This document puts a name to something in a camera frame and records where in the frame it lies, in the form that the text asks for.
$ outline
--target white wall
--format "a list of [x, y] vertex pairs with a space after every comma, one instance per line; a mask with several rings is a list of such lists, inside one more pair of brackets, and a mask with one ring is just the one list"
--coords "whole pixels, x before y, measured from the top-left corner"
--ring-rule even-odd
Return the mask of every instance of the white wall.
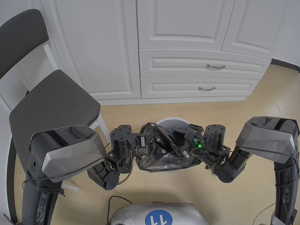
[[300, 0], [292, 0], [286, 28], [273, 58], [300, 66]]
[[[0, 26], [15, 15], [32, 8], [40, 10], [43, 14], [40, 0], [0, 0]], [[50, 34], [49, 37], [49, 46], [55, 61], [58, 67], [65, 71], [57, 51], [55, 50]], [[53, 69], [43, 47], [39, 46], [23, 58], [0, 80], [0, 96], [10, 110], [12, 110], [21, 101], [27, 91], [27, 88], [20, 79], [20, 72], [24, 75], [28, 84], [28, 89], [31, 90], [52, 71]], [[0, 224], [5, 225], [10, 224], [3, 216], [3, 213], [9, 216], [6, 192], [6, 172], [11, 132], [8, 118], [9, 114], [0, 105], [0, 177], [2, 178], [0, 180]]]

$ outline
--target metal handle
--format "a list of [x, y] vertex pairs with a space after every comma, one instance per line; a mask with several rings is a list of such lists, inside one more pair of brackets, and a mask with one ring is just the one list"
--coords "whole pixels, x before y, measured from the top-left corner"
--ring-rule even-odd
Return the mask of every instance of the metal handle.
[[201, 88], [199, 87], [199, 90], [203, 90], [203, 91], [212, 91], [212, 90], [215, 90], [216, 87], [213, 87], [213, 88]]
[[216, 68], [216, 69], [222, 69], [222, 68], [226, 68], [225, 65], [221, 66], [221, 67], [216, 67], [216, 66], [212, 66], [210, 64], [207, 65], [209, 68]]

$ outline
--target gray chair seat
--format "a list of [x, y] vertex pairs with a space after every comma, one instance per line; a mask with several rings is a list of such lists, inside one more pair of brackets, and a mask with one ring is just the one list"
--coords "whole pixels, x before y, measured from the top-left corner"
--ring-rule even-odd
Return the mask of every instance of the gray chair seat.
[[99, 116], [100, 104], [61, 70], [43, 79], [9, 116], [13, 141], [24, 170], [33, 133], [68, 125], [90, 126]]

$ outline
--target plastic bag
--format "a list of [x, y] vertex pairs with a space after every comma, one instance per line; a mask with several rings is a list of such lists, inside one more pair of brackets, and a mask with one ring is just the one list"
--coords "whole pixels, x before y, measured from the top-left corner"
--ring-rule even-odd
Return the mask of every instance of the plastic bag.
[[168, 130], [151, 122], [144, 125], [140, 132], [149, 132], [145, 147], [137, 146], [134, 149], [138, 168], [152, 173], [179, 170], [200, 164], [201, 161], [196, 157], [186, 158], [176, 152], [185, 141], [183, 136], [190, 130], [191, 128]]

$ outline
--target wooden floor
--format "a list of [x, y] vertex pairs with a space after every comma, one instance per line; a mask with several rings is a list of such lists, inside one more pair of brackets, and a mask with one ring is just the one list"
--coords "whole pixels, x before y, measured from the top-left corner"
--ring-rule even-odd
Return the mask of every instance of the wooden floor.
[[[167, 117], [183, 118], [203, 127], [222, 124], [226, 126], [224, 144], [234, 148], [236, 138], [249, 118], [267, 115], [300, 121], [299, 104], [300, 74], [270, 65], [246, 101], [103, 106], [101, 114], [109, 130], [131, 124], [136, 133], [145, 123]], [[82, 172], [72, 178], [81, 189], [78, 192], [65, 189], [66, 197], [58, 196], [51, 224], [105, 225], [107, 201], [112, 195], [125, 197], [136, 204], [153, 201], [193, 203], [213, 225], [252, 225], [257, 214], [275, 202], [274, 167], [269, 160], [253, 155], [242, 174], [229, 184], [219, 181], [204, 167], [202, 163], [185, 170], [149, 173], [140, 171], [134, 163], [131, 177], [112, 191], [103, 190], [88, 178], [87, 172]], [[15, 201], [19, 221], [24, 178], [17, 159]], [[114, 198], [111, 214], [123, 205], [126, 205], [125, 201]], [[274, 207], [259, 215], [255, 224], [269, 224]], [[300, 199], [296, 209], [300, 210]], [[299, 214], [294, 224], [300, 224]]]

